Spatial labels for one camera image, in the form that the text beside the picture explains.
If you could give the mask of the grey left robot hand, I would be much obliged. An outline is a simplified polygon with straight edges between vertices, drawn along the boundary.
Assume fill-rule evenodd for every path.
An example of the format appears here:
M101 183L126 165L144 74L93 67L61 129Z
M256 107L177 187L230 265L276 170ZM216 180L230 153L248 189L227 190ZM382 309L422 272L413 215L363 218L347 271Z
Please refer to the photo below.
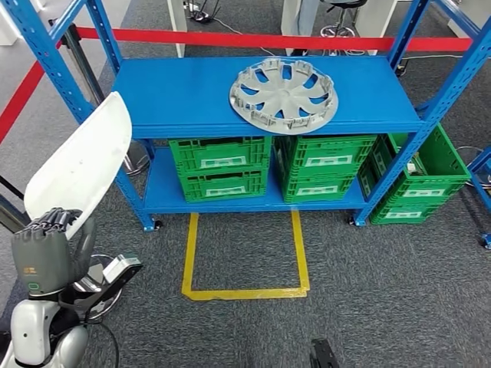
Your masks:
M84 223L79 209L52 208L35 218L11 238L14 263L29 295L41 297L62 291L85 277L95 244L95 220ZM82 236L69 249L68 227L80 225Z

